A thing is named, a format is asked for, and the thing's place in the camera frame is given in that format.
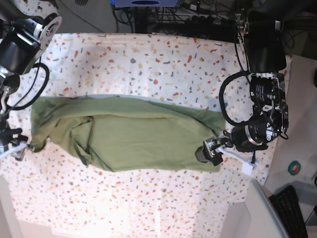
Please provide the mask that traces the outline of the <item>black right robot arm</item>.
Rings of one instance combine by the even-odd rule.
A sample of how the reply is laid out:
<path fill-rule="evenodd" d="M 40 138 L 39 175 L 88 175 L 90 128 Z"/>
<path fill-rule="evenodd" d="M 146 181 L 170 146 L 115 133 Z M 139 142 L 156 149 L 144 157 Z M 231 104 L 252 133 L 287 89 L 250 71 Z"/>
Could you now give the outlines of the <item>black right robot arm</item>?
<path fill-rule="evenodd" d="M 0 40 L 0 156 L 12 156 L 22 161 L 25 150 L 33 151 L 21 128 L 10 128 L 7 120 L 11 111 L 31 106 L 43 93 L 49 81 L 49 68 L 41 62 L 42 54 L 59 29 L 62 17 L 54 0 L 2 0 L 0 25 L 6 33 Z M 9 96 L 20 85 L 20 76 L 31 69 L 42 68 L 46 75 L 43 85 L 30 102 L 10 106 Z"/>

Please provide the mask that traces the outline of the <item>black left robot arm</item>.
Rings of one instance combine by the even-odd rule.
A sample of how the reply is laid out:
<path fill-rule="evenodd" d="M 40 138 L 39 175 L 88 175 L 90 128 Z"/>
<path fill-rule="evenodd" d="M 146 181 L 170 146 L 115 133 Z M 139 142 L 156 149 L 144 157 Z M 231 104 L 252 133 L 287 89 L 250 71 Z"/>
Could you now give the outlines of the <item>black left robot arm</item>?
<path fill-rule="evenodd" d="M 224 80 L 218 95 L 222 115 L 232 130 L 204 141 L 195 153 L 199 162 L 217 166 L 223 155 L 240 160 L 241 153 L 249 152 L 252 155 L 247 164 L 254 166 L 257 151 L 266 150 L 279 137 L 288 139 L 288 105 L 282 73 L 286 55 L 281 39 L 287 13 L 281 0 L 268 0 L 258 7 L 242 4 L 236 9 L 234 46 L 244 50 L 246 61 L 239 64 L 239 72 Z M 247 121 L 236 122 L 226 111 L 224 92 L 240 77 L 248 82 L 253 114 Z"/>

